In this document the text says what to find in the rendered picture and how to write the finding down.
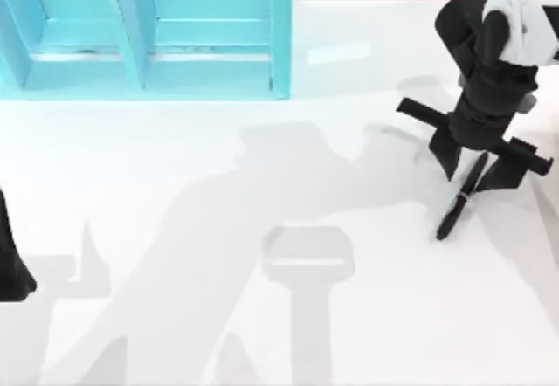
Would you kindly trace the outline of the black pen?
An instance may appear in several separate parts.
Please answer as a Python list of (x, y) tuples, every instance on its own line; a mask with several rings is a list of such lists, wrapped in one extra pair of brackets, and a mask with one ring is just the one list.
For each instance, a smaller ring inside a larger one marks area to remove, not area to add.
[(442, 218), (440, 225), (436, 230), (436, 239), (438, 241), (446, 239), (452, 232), (462, 212), (464, 211), (470, 196), (475, 192), (478, 180), (480, 179), (482, 171), (486, 167), (487, 161), (488, 153), (484, 152), (473, 163), (463, 184), (453, 198), (451, 206)]

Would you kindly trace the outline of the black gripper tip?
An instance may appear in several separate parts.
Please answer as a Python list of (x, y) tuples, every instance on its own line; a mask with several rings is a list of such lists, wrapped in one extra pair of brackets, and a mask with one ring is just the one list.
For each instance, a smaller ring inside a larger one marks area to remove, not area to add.
[(17, 250), (0, 189), (0, 303), (22, 302), (37, 288), (37, 281)]

